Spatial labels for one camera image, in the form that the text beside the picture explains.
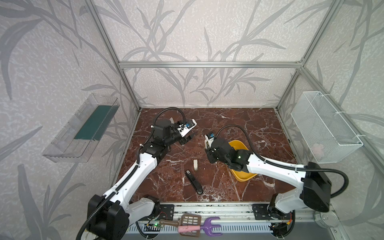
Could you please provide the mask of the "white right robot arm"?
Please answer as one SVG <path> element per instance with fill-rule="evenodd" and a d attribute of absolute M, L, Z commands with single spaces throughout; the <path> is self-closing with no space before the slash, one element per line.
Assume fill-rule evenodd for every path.
<path fill-rule="evenodd" d="M 303 208 L 322 213 L 330 210 L 332 183 L 315 163 L 304 166 L 262 158 L 247 149 L 236 150 L 228 141 L 214 137 L 205 139 L 205 151 L 212 164 L 221 162 L 236 172 L 263 175 L 293 186 L 293 190 L 272 197 L 271 212 L 288 214 Z"/>

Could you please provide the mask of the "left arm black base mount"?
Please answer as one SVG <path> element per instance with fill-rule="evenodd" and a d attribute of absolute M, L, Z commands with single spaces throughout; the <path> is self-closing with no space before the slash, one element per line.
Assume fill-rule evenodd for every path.
<path fill-rule="evenodd" d="M 144 220 L 173 220 L 174 217 L 174 211 L 175 211 L 175 205 L 174 204 L 165 204 L 160 201 L 160 199 L 152 197 L 152 196 L 145 196 L 145 198 L 148 198 L 152 200 L 155 205 L 152 213 L 149 216 L 144 217 Z"/>

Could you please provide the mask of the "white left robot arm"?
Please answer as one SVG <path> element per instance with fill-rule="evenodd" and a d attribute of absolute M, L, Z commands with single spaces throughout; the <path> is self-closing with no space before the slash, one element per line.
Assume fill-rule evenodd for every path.
<path fill-rule="evenodd" d="M 137 161 L 102 196 L 94 195 L 88 203 L 87 220 L 79 230 L 77 239 L 88 231 L 104 240 L 120 240 L 127 229 L 140 219 L 158 214 L 158 200 L 143 197 L 135 203 L 131 198 L 146 177 L 158 166 L 178 142 L 184 145 L 193 135 L 190 133 L 197 126 L 191 119 L 186 122 L 172 123 L 162 119 L 152 125 L 150 139 L 140 147 Z"/>

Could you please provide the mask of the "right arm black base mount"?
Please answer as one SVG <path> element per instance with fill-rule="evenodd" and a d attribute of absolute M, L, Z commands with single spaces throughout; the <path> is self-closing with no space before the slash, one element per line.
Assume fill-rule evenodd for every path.
<path fill-rule="evenodd" d="M 278 194 L 274 194 L 269 204 L 253 204 L 252 211 L 255 220 L 283 220 L 287 214 L 281 212 L 276 207 L 276 198 Z"/>

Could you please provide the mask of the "beige stapler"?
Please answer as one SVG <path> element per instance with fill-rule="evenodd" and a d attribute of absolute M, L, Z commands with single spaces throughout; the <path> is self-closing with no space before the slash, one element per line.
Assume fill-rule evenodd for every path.
<path fill-rule="evenodd" d="M 194 168 L 194 171 L 197 171 L 198 170 L 198 160 L 193 160 L 193 168 Z"/>

